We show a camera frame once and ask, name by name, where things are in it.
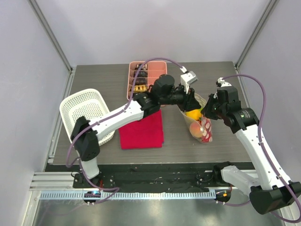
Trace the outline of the clear polka dot zip bag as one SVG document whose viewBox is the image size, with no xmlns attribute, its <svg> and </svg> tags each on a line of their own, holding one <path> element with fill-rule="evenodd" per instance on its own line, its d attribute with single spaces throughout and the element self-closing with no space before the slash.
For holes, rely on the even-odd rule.
<svg viewBox="0 0 301 226">
<path fill-rule="evenodd" d="M 213 140 L 212 136 L 212 124 L 210 119 L 206 118 L 201 110 L 206 105 L 206 100 L 202 98 L 199 94 L 195 94 L 195 99 L 200 104 L 201 108 L 197 110 L 192 110 L 189 112 L 182 112 L 182 116 L 186 122 L 186 126 L 189 129 L 190 134 L 196 140 L 201 143 L 211 143 Z"/>
</svg>

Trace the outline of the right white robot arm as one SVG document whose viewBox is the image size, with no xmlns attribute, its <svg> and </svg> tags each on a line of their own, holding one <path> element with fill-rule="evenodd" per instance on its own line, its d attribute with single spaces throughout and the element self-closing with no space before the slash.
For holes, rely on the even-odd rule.
<svg viewBox="0 0 301 226">
<path fill-rule="evenodd" d="M 268 145 L 262 150 L 265 138 L 258 134 L 259 120 L 251 108 L 242 108 L 235 87 L 229 83 L 218 87 L 215 94 L 210 94 L 202 114 L 223 120 L 246 149 L 258 175 L 253 178 L 227 162 L 212 174 L 216 185 L 234 185 L 262 215 L 294 203 L 294 197 L 301 194 L 300 182 L 293 182 L 282 170 Z"/>
</svg>

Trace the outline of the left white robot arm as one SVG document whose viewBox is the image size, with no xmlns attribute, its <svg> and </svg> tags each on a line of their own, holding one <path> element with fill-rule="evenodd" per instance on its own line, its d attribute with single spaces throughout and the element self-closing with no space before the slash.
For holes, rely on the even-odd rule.
<svg viewBox="0 0 301 226">
<path fill-rule="evenodd" d="M 100 182 L 97 156 L 99 141 L 115 130 L 144 119 L 158 112 L 162 105 L 177 105 L 181 111 L 200 109 L 195 99 L 195 90 L 190 85 L 197 81 L 193 72 L 180 76 L 180 85 L 175 87 L 174 78 L 163 74 L 155 80 L 150 91 L 136 94 L 129 102 L 101 118 L 87 120 L 84 116 L 76 120 L 71 133 L 71 144 L 79 154 L 84 183 L 94 188 Z"/>
</svg>

